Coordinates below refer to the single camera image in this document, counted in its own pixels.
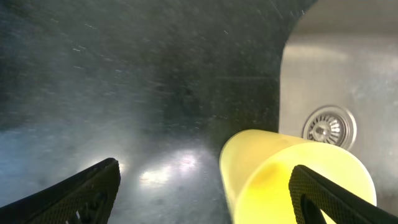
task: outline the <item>metal sink basin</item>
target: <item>metal sink basin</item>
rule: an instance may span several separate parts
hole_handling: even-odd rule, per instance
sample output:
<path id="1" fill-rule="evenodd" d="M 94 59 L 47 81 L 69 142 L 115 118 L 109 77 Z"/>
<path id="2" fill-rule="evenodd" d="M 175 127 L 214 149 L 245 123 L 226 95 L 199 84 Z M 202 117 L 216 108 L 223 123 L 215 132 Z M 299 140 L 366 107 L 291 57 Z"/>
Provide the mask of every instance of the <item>metal sink basin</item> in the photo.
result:
<path id="1" fill-rule="evenodd" d="M 398 1 L 316 3 L 283 54 L 279 132 L 339 145 L 398 215 Z"/>

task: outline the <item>yellow cup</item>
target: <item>yellow cup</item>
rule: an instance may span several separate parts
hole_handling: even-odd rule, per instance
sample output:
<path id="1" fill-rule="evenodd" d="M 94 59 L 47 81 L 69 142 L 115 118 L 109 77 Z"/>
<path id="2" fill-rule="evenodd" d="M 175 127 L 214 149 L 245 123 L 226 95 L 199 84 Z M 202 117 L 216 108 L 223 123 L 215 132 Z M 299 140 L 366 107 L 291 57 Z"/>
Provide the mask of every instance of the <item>yellow cup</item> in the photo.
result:
<path id="1" fill-rule="evenodd" d="M 348 151 L 283 134 L 247 130 L 229 139 L 220 156 L 234 223 L 296 223 L 288 183 L 299 164 L 376 205 L 369 172 Z M 327 223 L 334 223 L 324 216 Z"/>

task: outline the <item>yellow container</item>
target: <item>yellow container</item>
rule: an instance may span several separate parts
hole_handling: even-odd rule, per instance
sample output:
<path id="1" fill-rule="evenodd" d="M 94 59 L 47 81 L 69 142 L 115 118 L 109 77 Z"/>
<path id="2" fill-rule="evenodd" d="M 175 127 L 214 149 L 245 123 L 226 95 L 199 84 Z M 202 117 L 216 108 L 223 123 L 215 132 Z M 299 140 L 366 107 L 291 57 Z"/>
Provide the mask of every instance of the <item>yellow container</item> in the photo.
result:
<path id="1" fill-rule="evenodd" d="M 288 183 L 299 164 L 376 205 L 369 172 L 348 151 L 283 134 L 247 130 L 229 139 L 220 157 L 234 223 L 296 223 Z M 325 218 L 327 223 L 334 223 Z"/>

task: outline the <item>dark granite countertop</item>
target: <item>dark granite countertop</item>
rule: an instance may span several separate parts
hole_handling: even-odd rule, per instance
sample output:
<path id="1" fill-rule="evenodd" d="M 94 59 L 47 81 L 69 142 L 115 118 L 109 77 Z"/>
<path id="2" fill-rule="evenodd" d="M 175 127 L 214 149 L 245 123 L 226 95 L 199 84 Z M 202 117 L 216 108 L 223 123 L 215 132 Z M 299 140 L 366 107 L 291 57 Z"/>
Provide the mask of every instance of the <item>dark granite countertop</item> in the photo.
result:
<path id="1" fill-rule="evenodd" d="M 277 131 L 279 68 L 315 0 L 0 2 L 0 206 L 106 157 L 110 223 L 230 223 L 218 168 Z"/>

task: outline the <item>drain strainer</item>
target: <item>drain strainer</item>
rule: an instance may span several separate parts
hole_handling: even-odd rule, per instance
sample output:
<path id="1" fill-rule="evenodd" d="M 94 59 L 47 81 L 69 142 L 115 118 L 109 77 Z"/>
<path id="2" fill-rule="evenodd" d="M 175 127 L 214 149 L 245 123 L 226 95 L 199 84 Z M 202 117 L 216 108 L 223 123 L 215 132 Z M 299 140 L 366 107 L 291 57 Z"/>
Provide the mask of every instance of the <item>drain strainer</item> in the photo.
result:
<path id="1" fill-rule="evenodd" d="M 303 138 L 349 150 L 356 136 L 353 115 L 337 106 L 325 106 L 311 114 L 305 123 Z"/>

